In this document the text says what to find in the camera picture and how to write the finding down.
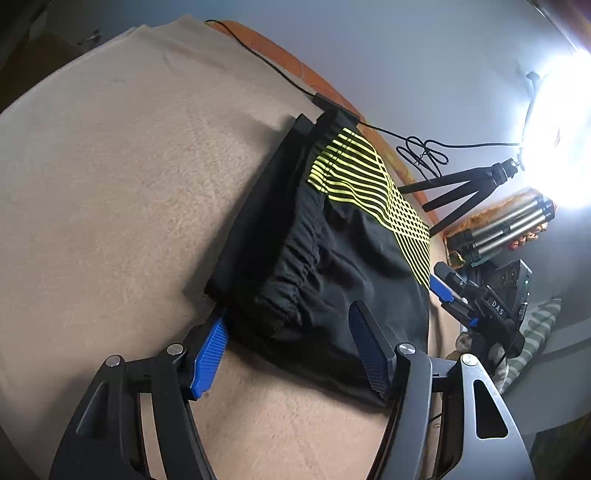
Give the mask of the right hand white glove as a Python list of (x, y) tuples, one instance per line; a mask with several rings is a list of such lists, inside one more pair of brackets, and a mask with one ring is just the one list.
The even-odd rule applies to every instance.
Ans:
[(456, 352), (476, 356), (489, 373), (501, 394), (508, 388), (508, 360), (499, 343), (491, 343), (483, 335), (473, 331), (462, 331), (456, 339)]

